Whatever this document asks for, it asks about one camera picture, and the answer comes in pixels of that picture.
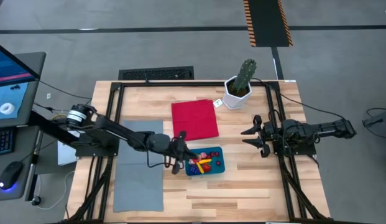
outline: keyboard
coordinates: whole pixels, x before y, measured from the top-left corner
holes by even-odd
[[[168,67],[120,70],[118,80],[193,80],[194,68]]]
[[[0,155],[13,152],[15,128],[0,129]]]

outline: gray carpet floor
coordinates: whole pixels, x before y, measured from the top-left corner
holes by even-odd
[[[284,0],[283,8],[290,26],[386,25],[386,0]],[[245,24],[238,0],[4,0],[0,7],[0,30]],[[349,141],[324,138],[316,147],[332,217],[386,223],[386,139],[361,125],[366,109],[386,107],[386,30],[291,35],[294,46],[278,48],[285,79],[298,82],[303,102],[342,114],[357,131]],[[246,31],[0,34],[0,44],[14,54],[46,52],[42,80],[82,96],[92,95],[96,80],[115,80],[118,70],[127,68],[192,65],[196,79],[227,79],[243,60],[253,58],[258,78],[275,79],[271,50],[250,47]],[[85,102],[44,85],[35,100],[65,110]],[[335,119],[308,108],[305,113],[309,123]],[[41,176],[42,207],[60,198],[71,170]],[[66,201],[51,210],[39,210],[23,198],[0,202],[0,223],[57,222]]]

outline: gray towel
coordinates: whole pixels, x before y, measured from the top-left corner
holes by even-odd
[[[133,131],[163,133],[162,121],[123,121]],[[163,162],[163,156],[149,152],[150,165]],[[147,167],[147,153],[120,142],[114,186],[114,212],[163,211],[163,166]]]

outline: potted plant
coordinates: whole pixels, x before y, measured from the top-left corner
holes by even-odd
[[[224,82],[226,89],[223,96],[223,103],[229,109],[240,109],[252,93],[249,81],[256,70],[256,62],[253,59],[245,60],[241,65],[238,75],[231,77]]]

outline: black computer mouse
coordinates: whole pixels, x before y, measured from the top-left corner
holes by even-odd
[[[22,169],[23,163],[20,161],[11,162],[7,165],[0,176],[0,188],[3,190],[10,189],[16,183]]]

